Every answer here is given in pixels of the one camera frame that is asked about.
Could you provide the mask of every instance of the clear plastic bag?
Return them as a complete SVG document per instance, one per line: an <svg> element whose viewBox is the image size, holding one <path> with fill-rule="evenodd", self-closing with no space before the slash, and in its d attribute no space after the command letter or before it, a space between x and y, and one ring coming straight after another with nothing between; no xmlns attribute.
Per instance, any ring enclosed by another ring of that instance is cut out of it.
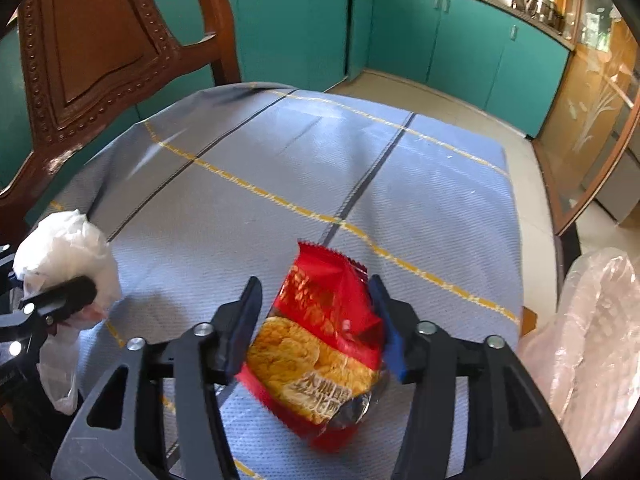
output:
<svg viewBox="0 0 640 480"><path fill-rule="evenodd" d="M640 284L623 251L587 254L572 265L554 319L518 346L583 475L640 398L639 305Z"/></svg>
<svg viewBox="0 0 640 480"><path fill-rule="evenodd" d="M91 305L57 326L40 349L38 371L43 389L54 407L66 415L76 409L80 330L93 328L107 317L122 297L116 263L106 238L79 211L53 213L44 218L20 244L14 271L30 296L78 276L94 280Z"/></svg>

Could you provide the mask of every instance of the cooking pot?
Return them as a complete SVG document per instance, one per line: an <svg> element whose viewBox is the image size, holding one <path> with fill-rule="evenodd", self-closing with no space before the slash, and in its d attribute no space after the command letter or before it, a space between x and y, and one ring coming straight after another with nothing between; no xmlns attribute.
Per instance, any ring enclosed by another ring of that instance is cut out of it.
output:
<svg viewBox="0 0 640 480"><path fill-rule="evenodd" d="M554 28L555 28L555 30L557 30L560 33L564 32L565 24L566 24L566 21L564 19L564 16L562 14L560 14L559 12L556 12L556 18L554 20Z"/></svg>
<svg viewBox="0 0 640 480"><path fill-rule="evenodd" d="M553 23L557 11L558 7L551 0L527 0L526 13L548 25Z"/></svg>

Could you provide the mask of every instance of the red snack bag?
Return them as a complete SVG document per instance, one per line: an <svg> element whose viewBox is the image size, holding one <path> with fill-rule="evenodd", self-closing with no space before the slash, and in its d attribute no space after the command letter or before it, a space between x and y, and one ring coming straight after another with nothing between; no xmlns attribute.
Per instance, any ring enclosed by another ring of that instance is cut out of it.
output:
<svg viewBox="0 0 640 480"><path fill-rule="evenodd" d="M369 397L368 407L380 380L382 320L364 266L322 246L299 247L238 379L296 434L335 450L364 414L359 400Z"/></svg>

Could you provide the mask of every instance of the wooden chair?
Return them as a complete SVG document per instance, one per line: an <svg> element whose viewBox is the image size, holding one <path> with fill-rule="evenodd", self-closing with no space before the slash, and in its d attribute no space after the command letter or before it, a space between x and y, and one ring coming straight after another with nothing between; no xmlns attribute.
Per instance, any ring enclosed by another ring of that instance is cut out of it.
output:
<svg viewBox="0 0 640 480"><path fill-rule="evenodd" d="M229 0L198 0L205 38L181 46L154 0L23 0L18 28L33 150L0 190L0 242L18 244L24 216L62 165L124 110L210 64L240 81Z"/></svg>

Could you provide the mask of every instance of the white tile floor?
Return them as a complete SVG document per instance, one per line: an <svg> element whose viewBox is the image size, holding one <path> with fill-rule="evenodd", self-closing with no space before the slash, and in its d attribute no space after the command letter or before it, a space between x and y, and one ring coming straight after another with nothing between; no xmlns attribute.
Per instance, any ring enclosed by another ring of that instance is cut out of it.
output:
<svg viewBox="0 0 640 480"><path fill-rule="evenodd" d="M404 108L498 140L504 147L522 234L524 304L538 325L556 312L556 250L540 168L530 142L513 127L455 98L394 76L364 72L331 93Z"/></svg>
<svg viewBox="0 0 640 480"><path fill-rule="evenodd" d="M618 225L597 202L589 204L576 222L582 253L616 247L625 251L640 271L640 208Z"/></svg>

